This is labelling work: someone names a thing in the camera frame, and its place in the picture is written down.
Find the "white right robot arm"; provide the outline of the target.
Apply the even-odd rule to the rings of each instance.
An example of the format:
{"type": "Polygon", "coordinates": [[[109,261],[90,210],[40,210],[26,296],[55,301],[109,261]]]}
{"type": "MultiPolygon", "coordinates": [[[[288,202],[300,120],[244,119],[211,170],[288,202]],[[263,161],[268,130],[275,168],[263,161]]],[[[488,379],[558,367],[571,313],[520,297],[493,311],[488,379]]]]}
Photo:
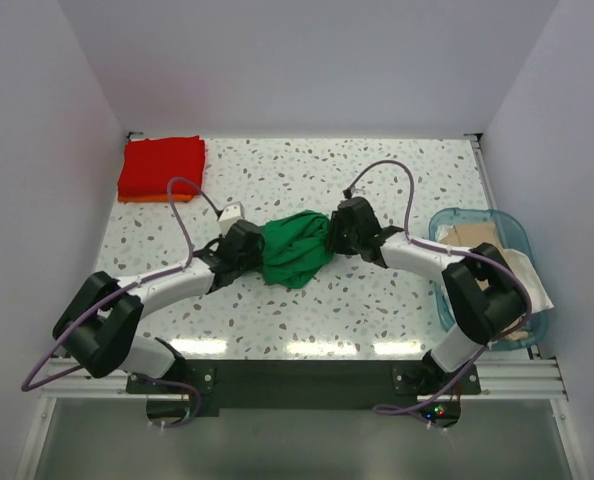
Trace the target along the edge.
{"type": "Polygon", "coordinates": [[[490,243],[450,247],[413,237],[401,227],[383,227],[368,200],[350,193],[331,215],[327,248],[444,287],[454,325],[414,369],[402,375],[419,393],[452,388],[491,342],[532,310],[526,287],[497,247],[490,243]]]}

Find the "green t shirt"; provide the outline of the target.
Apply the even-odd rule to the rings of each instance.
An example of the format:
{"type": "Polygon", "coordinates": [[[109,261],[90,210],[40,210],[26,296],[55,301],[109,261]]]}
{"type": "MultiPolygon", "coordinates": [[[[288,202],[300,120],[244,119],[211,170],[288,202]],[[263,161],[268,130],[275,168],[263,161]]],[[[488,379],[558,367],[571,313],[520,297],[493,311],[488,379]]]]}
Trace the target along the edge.
{"type": "Polygon", "coordinates": [[[327,248],[330,219],[312,210],[273,220],[261,227],[261,273],[268,285],[303,288],[334,254],[327,248]]]}

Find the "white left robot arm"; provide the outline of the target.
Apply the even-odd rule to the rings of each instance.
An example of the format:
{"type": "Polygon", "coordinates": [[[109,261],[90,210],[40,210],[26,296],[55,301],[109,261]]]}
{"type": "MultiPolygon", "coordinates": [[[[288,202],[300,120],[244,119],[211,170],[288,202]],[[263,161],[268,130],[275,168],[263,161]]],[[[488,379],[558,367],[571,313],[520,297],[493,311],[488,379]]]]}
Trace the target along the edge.
{"type": "Polygon", "coordinates": [[[96,272],[58,320],[53,338],[94,378],[123,370],[147,376],[162,392],[173,392],[187,378],[183,357],[164,340],[137,336],[140,321],[260,268],[263,245],[261,228],[238,220],[226,235],[194,252],[189,262],[141,277],[96,272]]]}

